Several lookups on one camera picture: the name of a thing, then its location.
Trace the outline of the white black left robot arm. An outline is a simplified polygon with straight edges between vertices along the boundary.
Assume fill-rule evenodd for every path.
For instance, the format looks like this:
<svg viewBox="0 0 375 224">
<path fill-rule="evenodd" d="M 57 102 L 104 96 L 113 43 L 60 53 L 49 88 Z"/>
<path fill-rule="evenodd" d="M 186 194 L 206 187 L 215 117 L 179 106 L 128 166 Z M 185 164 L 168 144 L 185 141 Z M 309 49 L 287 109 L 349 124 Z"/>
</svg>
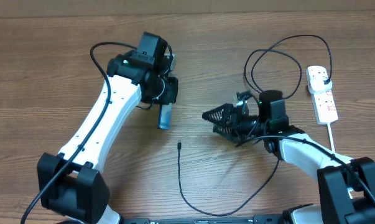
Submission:
<svg viewBox="0 0 375 224">
<path fill-rule="evenodd" d="M 171 46 L 144 32 L 139 45 L 98 70 L 104 78 L 100 95 L 73 137 L 56 155 L 42 154 L 37 163 L 40 192 L 22 216 L 24 223 L 37 202 L 69 223 L 123 223 L 109 205 L 102 173 L 111 146 L 139 103 L 159 105 L 158 127 L 169 129 L 178 94 Z"/>
</svg>

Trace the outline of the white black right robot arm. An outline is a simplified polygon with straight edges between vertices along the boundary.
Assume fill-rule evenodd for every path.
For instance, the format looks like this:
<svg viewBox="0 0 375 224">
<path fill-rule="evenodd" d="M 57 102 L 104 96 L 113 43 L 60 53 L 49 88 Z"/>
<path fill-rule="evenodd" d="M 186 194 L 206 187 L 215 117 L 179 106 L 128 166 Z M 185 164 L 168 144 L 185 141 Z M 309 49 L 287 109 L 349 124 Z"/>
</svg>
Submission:
<svg viewBox="0 0 375 224">
<path fill-rule="evenodd" d="M 237 93 L 238 103 L 202 114 L 213 132 L 237 145 L 263 141 L 278 160 L 292 164 L 317 181 L 320 203 L 286 209 L 265 217 L 269 223 L 375 223 L 375 162 L 337 154 L 291 125 L 281 91 L 256 98 L 259 113 L 249 115 L 250 91 Z"/>
</svg>

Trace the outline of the Samsung Galaxy smartphone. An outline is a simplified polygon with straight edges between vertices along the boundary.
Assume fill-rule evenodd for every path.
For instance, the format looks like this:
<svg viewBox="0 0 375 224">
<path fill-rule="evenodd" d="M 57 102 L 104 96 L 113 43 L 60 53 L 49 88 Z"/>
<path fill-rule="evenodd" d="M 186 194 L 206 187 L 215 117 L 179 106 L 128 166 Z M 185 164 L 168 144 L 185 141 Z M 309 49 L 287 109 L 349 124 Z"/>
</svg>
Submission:
<svg viewBox="0 0 375 224">
<path fill-rule="evenodd" d="M 173 104 L 169 103 L 167 105 L 160 105 L 159 110 L 159 122 L 157 127 L 159 129 L 169 130 L 172 117 L 172 107 Z"/>
</svg>

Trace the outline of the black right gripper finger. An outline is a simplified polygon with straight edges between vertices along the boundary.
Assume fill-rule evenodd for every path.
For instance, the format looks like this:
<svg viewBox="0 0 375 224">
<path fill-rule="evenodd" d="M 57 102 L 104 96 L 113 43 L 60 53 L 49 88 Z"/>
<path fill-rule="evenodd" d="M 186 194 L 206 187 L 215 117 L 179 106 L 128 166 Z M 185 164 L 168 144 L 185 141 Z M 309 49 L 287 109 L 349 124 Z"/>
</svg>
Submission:
<svg viewBox="0 0 375 224">
<path fill-rule="evenodd" d="M 231 103 L 225 103 L 215 109 L 204 112 L 202 118 L 213 124 L 226 124 L 233 108 L 234 106 Z"/>
<path fill-rule="evenodd" d="M 233 143 L 239 143 L 241 141 L 241 136 L 230 127 L 223 128 L 221 126 L 214 124 L 213 132 L 219 134 L 220 136 L 223 136 L 225 139 Z"/>
</svg>

